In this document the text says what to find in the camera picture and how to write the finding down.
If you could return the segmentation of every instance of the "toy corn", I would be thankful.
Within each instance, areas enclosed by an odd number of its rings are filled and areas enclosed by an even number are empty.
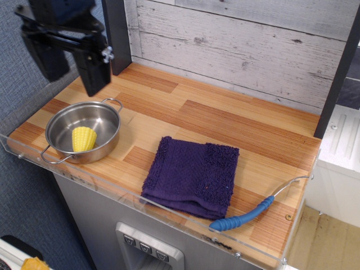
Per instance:
[[[93,149],[97,134],[91,128],[77,127],[73,130],[73,151],[83,152]]]

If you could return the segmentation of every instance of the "wooden countertop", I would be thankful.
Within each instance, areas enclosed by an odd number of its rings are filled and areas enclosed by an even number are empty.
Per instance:
[[[110,193],[118,193],[112,188],[113,184],[138,195],[141,193],[163,136],[231,145],[240,148],[240,157],[227,216],[241,215],[255,208],[280,184],[308,175],[321,143],[313,137],[317,115],[131,64],[94,97],[87,96],[78,78],[10,135],[24,145],[11,140],[8,144],[14,152],[27,153],[30,160],[39,163],[39,151],[48,145],[44,135],[46,124],[55,113],[77,102],[102,101],[108,97],[117,98],[124,105],[116,148],[95,163],[69,166],[64,162],[52,167],[81,178],[89,185],[101,185]],[[111,105],[118,108],[116,102]],[[48,153],[58,157],[52,148]],[[98,178],[105,181],[100,183],[96,181]],[[241,251],[245,258],[264,268],[274,268],[274,260],[268,260],[262,253],[282,259],[294,224],[294,219],[285,217],[296,216],[306,182],[303,179],[293,184],[255,220],[224,234],[206,229],[210,220],[187,219],[153,206],[149,208],[199,235],[209,239],[216,237],[218,242],[210,243],[219,248]],[[191,220],[205,226],[194,226]],[[247,250],[240,242],[260,252]]]

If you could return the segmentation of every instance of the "white wood panel wall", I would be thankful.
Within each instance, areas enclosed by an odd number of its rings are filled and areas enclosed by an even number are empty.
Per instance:
[[[125,8],[134,62],[320,114],[359,3],[125,0]]]

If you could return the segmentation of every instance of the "purple towel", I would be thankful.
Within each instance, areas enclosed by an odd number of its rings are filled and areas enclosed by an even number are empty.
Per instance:
[[[163,137],[141,196],[197,217],[224,218],[239,149]]]

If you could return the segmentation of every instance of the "blue-handled utensil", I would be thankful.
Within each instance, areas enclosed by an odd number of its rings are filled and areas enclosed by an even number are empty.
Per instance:
[[[291,185],[294,182],[299,182],[299,178],[308,178],[308,176],[299,176],[295,177],[284,184],[282,184],[280,187],[278,187],[269,197],[267,197],[265,200],[263,200],[254,210],[244,214],[239,215],[237,217],[231,217],[231,218],[222,218],[215,220],[212,224],[210,224],[210,228],[217,230],[219,232],[231,230],[237,227],[240,227],[241,225],[245,224],[246,222],[249,222],[256,218],[259,214],[261,214],[263,211],[268,209],[268,207],[273,203],[275,197],[284,189],[286,189],[289,185]]]

